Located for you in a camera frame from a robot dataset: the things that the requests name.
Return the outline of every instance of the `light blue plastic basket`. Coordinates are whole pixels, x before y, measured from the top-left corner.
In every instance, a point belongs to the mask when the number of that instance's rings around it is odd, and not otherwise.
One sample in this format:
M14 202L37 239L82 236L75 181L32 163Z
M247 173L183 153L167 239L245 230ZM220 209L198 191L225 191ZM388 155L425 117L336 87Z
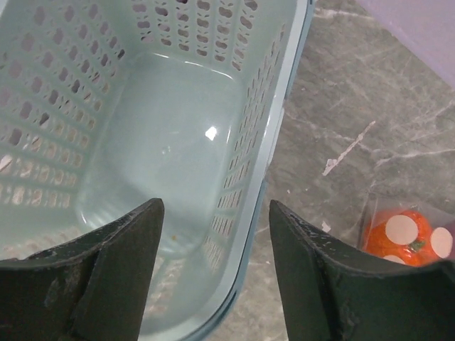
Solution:
M205 337L245 275L312 4L10 0L0 9L0 256L26 257L161 197L140 340Z

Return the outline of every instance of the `purple wall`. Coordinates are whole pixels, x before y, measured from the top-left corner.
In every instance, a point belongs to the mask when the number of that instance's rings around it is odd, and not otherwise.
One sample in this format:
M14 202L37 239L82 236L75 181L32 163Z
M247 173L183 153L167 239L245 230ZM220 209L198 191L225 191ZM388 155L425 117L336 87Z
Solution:
M357 0L455 88L455 0Z

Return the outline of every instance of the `marble floor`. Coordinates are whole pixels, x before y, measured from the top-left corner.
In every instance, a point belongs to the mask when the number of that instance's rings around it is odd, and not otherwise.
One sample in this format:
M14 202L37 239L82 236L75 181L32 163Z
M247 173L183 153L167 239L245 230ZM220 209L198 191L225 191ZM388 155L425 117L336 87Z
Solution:
M285 341L268 228L282 201L353 243L369 191L454 212L454 91L352 0L318 0L245 287L210 341Z

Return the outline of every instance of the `white polka dot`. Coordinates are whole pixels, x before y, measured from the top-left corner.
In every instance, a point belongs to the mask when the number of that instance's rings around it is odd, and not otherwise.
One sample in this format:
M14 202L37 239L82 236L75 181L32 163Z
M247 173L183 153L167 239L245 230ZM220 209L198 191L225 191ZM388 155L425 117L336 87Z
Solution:
M447 229L438 227L433 231L430 243L435 254L441 258L447 258L452 252L454 238Z
M419 235L419 228L414 220L406 215L395 215L385 225L385 234L398 245L411 244Z
M395 263L400 263L404 264L405 261L403 261L400 257L394 256L394 255L389 255L389 256L384 256L383 259L387 259L388 261L394 261Z

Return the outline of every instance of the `basket bottom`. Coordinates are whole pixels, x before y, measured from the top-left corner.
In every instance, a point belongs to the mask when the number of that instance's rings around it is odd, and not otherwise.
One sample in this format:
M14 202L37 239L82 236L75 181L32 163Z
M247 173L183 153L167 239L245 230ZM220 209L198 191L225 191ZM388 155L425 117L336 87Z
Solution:
M159 197L160 254L178 258L199 247L243 99L229 75L162 55L137 58L78 199L83 223L97 228Z

